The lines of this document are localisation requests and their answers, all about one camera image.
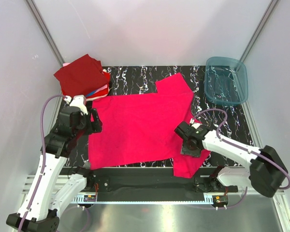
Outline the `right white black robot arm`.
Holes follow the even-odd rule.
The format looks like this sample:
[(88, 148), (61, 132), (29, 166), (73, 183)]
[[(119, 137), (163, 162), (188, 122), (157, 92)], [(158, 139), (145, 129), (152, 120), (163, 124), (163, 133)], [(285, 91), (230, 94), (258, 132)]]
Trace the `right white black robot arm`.
[(280, 156), (271, 146), (245, 145), (193, 121), (181, 122), (174, 131), (183, 140), (183, 155), (199, 158), (201, 152), (210, 151), (240, 164), (239, 168), (216, 169), (210, 179), (210, 187), (214, 191), (219, 192), (229, 186), (248, 187), (272, 198), (289, 176)]

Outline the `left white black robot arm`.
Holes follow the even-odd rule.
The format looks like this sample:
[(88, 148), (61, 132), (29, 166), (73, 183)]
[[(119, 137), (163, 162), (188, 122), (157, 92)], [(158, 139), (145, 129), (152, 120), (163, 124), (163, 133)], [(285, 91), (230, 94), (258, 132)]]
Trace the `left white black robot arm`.
[(60, 172), (78, 139), (101, 131), (95, 108), (86, 114), (79, 106), (65, 107), (50, 133), (43, 137), (38, 169), (25, 201), (16, 213), (8, 215), (6, 224), (19, 232), (55, 232), (73, 198), (95, 187), (93, 171), (76, 167), (67, 183), (54, 192)]

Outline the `bright pink t shirt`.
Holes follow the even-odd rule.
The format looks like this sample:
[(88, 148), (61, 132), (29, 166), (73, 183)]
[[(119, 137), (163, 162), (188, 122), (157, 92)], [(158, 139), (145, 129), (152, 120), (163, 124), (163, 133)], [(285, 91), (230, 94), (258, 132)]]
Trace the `bright pink t shirt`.
[(156, 82), (156, 93), (107, 96), (92, 104), (102, 131), (88, 139), (91, 169), (173, 159), (174, 175), (191, 178), (209, 156), (181, 154), (175, 128), (192, 119), (193, 92), (179, 73)]

